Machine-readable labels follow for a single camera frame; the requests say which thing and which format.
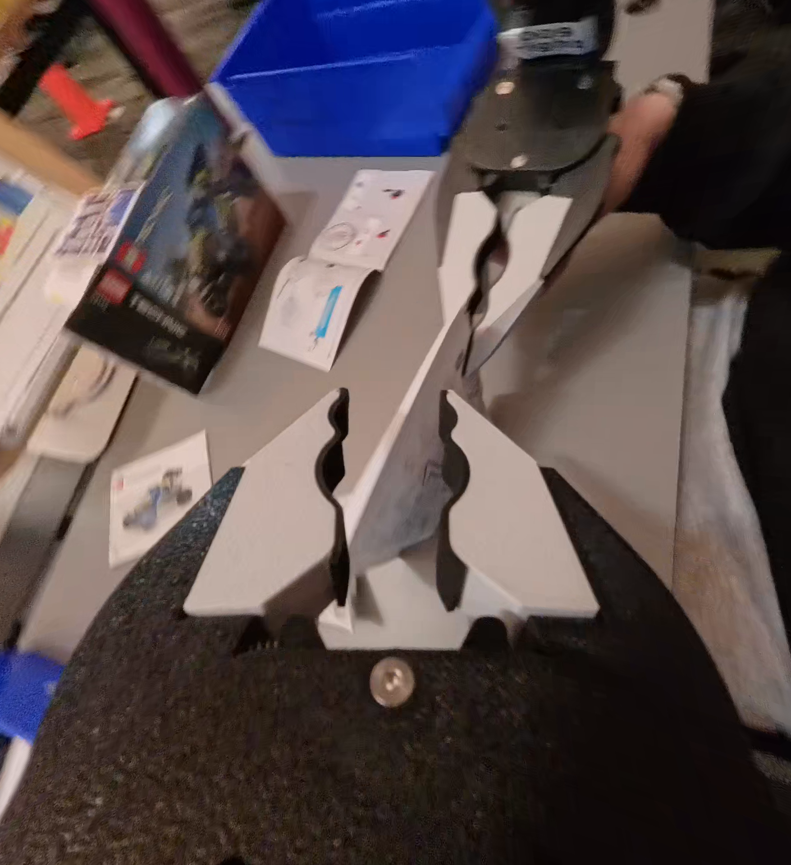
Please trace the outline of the printed instruction poster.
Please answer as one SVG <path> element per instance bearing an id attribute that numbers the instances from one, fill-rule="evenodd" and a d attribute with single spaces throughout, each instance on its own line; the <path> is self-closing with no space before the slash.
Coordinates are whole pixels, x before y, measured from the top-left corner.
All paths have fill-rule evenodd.
<path id="1" fill-rule="evenodd" d="M 62 328 L 65 313 L 46 300 L 44 282 L 64 224 L 62 203 L 0 158 L 0 427 Z"/>

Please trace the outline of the black toy car set box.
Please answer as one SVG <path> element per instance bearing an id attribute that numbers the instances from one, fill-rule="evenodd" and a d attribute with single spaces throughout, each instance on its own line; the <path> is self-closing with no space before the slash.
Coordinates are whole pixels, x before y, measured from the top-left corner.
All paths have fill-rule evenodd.
<path id="1" fill-rule="evenodd" d="M 206 92 L 152 104 L 101 187 L 142 191 L 104 260 L 55 260 L 65 329 L 197 395 L 286 227 Z"/>

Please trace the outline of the blue plastic bin with dividers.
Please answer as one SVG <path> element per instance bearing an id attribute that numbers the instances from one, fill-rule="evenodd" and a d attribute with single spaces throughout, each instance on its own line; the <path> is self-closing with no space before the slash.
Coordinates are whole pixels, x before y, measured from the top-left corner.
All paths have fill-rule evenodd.
<path id="1" fill-rule="evenodd" d="M 488 81 L 484 1 L 260 2 L 213 75 L 280 157 L 435 157 Z"/>

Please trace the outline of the person's right forearm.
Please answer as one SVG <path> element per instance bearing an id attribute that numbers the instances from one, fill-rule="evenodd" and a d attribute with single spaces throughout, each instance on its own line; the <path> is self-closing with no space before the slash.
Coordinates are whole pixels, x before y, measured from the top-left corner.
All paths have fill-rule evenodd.
<path id="1" fill-rule="evenodd" d="M 617 209 L 713 249 L 791 253 L 791 2 L 746 54 L 687 84 L 671 130 Z"/>

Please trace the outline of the instruction booklet with car cover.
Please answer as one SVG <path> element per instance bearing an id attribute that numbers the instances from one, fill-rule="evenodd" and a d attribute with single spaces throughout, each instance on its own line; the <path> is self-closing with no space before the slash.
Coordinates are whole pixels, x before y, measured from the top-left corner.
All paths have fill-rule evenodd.
<path id="1" fill-rule="evenodd" d="M 212 484 L 205 431 L 114 470 L 108 562 L 137 561 L 167 535 Z"/>
<path id="2" fill-rule="evenodd" d="M 389 264 L 433 177 L 422 169 L 359 170 L 309 252 L 279 272 L 260 347 L 331 370 L 362 287 Z"/>

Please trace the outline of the white printed paper bag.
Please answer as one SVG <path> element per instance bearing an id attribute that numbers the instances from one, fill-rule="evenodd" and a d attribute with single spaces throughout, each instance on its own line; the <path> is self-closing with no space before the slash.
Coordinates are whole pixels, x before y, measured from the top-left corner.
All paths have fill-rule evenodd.
<path id="1" fill-rule="evenodd" d="M 452 390 L 486 415 L 479 374 L 464 372 L 473 325 L 465 302 L 441 328 L 348 497 L 344 521 L 353 577 L 436 531 L 447 497 L 440 395 Z"/>

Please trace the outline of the red plastic piece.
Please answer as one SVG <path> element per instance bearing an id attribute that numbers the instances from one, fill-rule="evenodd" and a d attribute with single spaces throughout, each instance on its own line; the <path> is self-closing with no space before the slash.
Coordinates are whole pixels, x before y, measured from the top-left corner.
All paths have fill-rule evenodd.
<path id="1" fill-rule="evenodd" d="M 50 65 L 38 84 L 38 88 L 64 116 L 69 125 L 68 135 L 73 141 L 103 132 L 109 122 L 123 111 L 112 100 L 92 97 L 60 63 Z"/>

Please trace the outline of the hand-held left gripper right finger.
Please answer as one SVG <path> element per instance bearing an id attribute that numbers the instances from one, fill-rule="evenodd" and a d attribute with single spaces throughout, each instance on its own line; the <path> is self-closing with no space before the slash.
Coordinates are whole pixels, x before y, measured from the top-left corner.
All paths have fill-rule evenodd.
<path id="1" fill-rule="evenodd" d="M 538 463 L 453 390 L 439 398 L 446 488 L 436 589 L 448 612 L 590 621 L 599 601 Z"/>

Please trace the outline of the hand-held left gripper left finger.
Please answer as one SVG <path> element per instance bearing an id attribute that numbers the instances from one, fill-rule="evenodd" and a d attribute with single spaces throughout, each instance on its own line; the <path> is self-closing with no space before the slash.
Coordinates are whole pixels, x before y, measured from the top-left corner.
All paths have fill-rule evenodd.
<path id="1" fill-rule="evenodd" d="M 246 460 L 184 600 L 189 617 L 279 624 L 345 606 L 350 563 L 335 491 L 345 474 L 348 409 L 348 390 L 336 388 Z"/>

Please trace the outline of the person's right hand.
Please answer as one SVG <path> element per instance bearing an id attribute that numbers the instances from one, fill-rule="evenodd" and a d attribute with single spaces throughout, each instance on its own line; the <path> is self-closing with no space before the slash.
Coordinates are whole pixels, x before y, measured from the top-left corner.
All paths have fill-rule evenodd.
<path id="1" fill-rule="evenodd" d="M 617 152 L 606 185 L 603 215 L 617 210 L 645 173 L 676 120 L 688 83 L 682 76 L 661 76 L 629 98 L 610 119 L 608 132 L 617 138 Z"/>

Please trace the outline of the wooden display board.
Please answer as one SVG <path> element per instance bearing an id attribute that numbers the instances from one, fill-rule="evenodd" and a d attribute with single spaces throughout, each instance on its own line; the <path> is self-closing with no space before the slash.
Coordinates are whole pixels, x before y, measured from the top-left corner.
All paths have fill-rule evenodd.
<path id="1" fill-rule="evenodd" d="M 80 162 L 1 110 L 0 155 L 45 184 L 73 196 L 82 196 L 103 183 Z"/>

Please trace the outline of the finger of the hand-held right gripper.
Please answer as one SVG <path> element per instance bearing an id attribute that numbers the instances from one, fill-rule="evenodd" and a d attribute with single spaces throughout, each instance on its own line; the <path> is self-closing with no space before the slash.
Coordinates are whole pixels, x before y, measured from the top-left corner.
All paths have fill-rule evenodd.
<path id="1" fill-rule="evenodd" d="M 466 356 L 467 375 L 476 373 L 496 353 L 540 291 L 543 269 L 572 201 L 569 197 L 543 196 L 515 213 L 505 233 L 507 265 L 490 287 L 485 314 L 473 329 Z"/>
<path id="2" fill-rule="evenodd" d="M 461 315 L 472 321 L 485 311 L 487 260 L 498 232 L 498 209 L 484 192 L 455 195 L 438 268 L 442 332 Z"/>

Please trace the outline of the blue sticker sheet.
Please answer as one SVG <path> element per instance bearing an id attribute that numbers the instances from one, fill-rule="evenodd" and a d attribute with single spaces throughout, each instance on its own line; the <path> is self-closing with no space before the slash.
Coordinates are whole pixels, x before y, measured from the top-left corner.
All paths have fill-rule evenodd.
<path id="1" fill-rule="evenodd" d="M 141 185 L 132 184 L 101 187 L 84 194 L 64 233 L 52 247 L 54 260 L 104 260 L 141 191 Z"/>

